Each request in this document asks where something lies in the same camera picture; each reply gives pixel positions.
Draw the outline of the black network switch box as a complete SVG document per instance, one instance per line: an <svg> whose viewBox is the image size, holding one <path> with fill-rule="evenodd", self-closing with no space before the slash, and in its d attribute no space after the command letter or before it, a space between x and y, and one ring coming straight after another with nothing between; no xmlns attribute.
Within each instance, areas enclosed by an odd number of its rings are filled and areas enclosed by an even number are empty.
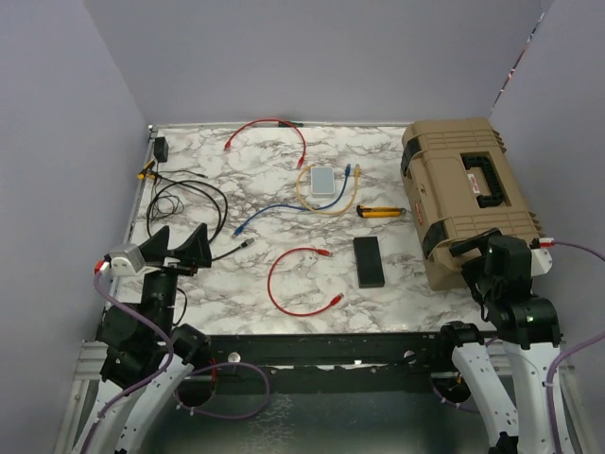
<svg viewBox="0 0 605 454"><path fill-rule="evenodd" d="M353 245L359 287L382 288L385 285L385 276L378 238L355 237Z"/></svg>

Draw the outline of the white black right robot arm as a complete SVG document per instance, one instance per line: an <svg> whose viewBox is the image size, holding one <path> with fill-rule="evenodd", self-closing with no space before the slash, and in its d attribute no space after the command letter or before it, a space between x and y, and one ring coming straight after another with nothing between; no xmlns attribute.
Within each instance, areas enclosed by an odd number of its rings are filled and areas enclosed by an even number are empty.
<svg viewBox="0 0 605 454"><path fill-rule="evenodd" d="M454 257L472 250L461 275L481 315L496 330L510 365L509 394L491 363L476 326L448 323L434 358L441 368L461 373L488 434L492 453L572 453L559 379L562 332L553 304L532 290L533 278L552 267L551 238L525 241L491 229L457 241Z"/></svg>

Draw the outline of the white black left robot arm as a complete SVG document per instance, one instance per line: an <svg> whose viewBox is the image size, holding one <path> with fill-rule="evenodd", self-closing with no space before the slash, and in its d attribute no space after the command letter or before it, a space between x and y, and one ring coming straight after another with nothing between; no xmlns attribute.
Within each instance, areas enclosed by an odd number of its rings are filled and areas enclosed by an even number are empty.
<svg viewBox="0 0 605 454"><path fill-rule="evenodd" d="M169 395L210 361L209 338L173 324L179 278L212 264L207 226L201 223L176 248L169 238L165 226L95 265L95 290L110 305L96 333L107 350L75 453L136 452Z"/></svg>

